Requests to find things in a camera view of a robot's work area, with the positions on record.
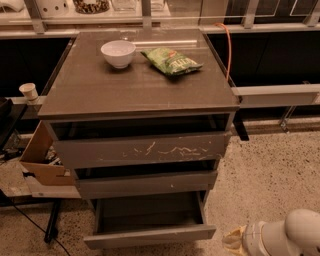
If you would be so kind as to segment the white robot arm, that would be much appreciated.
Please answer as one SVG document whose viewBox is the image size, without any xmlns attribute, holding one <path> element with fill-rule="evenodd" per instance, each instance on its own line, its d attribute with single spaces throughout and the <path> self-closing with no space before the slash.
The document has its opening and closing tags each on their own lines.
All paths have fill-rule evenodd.
<svg viewBox="0 0 320 256">
<path fill-rule="evenodd" d="M 222 244 L 235 256 L 320 256 L 320 214 L 295 209 L 281 221 L 238 227 Z"/>
</svg>

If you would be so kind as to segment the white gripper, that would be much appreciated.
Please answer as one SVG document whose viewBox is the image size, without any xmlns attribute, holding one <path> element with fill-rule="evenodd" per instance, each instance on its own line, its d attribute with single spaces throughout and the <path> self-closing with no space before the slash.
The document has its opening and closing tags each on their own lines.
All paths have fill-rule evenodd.
<svg viewBox="0 0 320 256">
<path fill-rule="evenodd" d="M 223 236 L 222 245 L 234 256 L 289 256 L 283 221 L 237 227 Z"/>
</svg>

